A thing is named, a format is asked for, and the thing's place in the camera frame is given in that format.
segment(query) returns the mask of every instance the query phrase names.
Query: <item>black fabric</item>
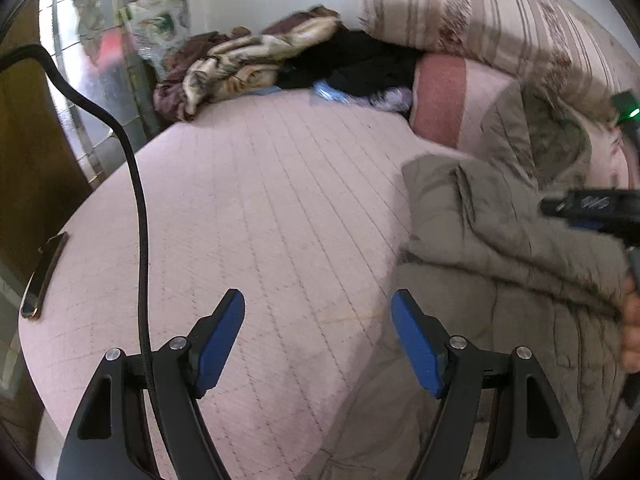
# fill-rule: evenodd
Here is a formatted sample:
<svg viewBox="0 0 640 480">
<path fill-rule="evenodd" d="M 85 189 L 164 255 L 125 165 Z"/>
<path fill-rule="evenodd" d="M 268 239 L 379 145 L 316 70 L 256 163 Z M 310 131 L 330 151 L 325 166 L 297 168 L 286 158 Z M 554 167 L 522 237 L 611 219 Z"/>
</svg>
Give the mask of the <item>black fabric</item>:
<svg viewBox="0 0 640 480">
<path fill-rule="evenodd" d="M 324 43 L 287 61 L 276 86 L 310 88 L 327 79 L 329 86 L 356 97 L 387 88 L 413 87 L 415 65 L 421 52 L 370 37 L 362 30 L 338 30 Z"/>
</svg>

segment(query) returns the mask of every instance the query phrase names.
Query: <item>wooden panel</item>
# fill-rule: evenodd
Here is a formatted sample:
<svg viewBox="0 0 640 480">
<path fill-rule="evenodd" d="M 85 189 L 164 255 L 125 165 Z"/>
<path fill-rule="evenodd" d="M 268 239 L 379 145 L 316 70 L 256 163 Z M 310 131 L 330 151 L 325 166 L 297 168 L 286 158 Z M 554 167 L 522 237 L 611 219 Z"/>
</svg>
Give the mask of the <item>wooden panel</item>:
<svg viewBox="0 0 640 480">
<path fill-rule="evenodd" d="M 29 0 L 0 52 L 38 38 L 38 0 Z M 0 74 L 0 260 L 18 279 L 27 281 L 38 248 L 90 192 L 41 67 L 25 60 Z"/>
</svg>

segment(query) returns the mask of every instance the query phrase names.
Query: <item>pile of clothes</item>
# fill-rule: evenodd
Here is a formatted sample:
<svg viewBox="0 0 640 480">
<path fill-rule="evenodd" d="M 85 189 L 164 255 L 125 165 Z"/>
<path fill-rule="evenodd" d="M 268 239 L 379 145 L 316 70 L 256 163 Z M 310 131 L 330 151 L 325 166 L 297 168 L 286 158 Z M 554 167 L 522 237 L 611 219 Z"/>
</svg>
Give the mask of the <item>pile of clothes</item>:
<svg viewBox="0 0 640 480">
<path fill-rule="evenodd" d="M 325 7 L 296 12 L 252 36 L 202 34 L 165 60 L 154 107 L 170 121 L 195 117 L 203 102 L 251 92 L 314 88 L 316 94 L 408 117 L 421 52 L 347 30 Z"/>
</svg>

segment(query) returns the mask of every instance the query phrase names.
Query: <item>mattress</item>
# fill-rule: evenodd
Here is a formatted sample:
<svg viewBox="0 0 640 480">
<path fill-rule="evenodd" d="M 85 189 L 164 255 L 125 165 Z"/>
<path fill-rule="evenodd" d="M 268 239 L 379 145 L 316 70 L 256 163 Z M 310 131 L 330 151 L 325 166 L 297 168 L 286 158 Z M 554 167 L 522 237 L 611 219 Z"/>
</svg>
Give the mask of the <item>mattress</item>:
<svg viewBox="0 0 640 480">
<path fill-rule="evenodd" d="M 218 386 L 199 401 L 234 479 L 290 479 L 364 368 L 410 213 L 402 165 L 459 152 L 398 115 L 308 91 L 247 96 L 174 124 L 137 155 L 148 203 L 153 348 L 185 335 L 228 288 L 246 319 Z M 138 231 L 126 168 L 65 226 L 39 320 L 20 339 L 66 434 L 111 347 L 139 352 Z M 174 478 L 152 425 L 163 478 Z"/>
</svg>

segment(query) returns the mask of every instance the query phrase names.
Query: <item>blue gripper pad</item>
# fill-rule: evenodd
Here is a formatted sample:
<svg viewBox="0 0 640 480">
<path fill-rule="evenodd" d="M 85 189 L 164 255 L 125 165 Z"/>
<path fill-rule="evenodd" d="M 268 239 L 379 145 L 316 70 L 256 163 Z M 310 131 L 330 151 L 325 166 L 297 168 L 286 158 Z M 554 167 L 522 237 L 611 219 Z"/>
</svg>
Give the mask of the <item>blue gripper pad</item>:
<svg viewBox="0 0 640 480">
<path fill-rule="evenodd" d="M 198 398 L 202 398 L 207 390 L 218 384 L 226 359 L 229 357 L 231 348 L 244 321 L 244 296 L 239 290 L 230 290 L 229 293 L 233 295 L 200 352 L 198 375 L 194 385 Z M 223 298 L 218 308 L 224 307 L 224 302 L 225 299 Z"/>
<path fill-rule="evenodd" d="M 433 397 L 440 397 L 444 389 L 440 377 L 444 370 L 438 370 L 436 352 L 429 345 L 400 292 L 396 292 L 391 299 L 391 318 L 420 386 Z"/>
</svg>

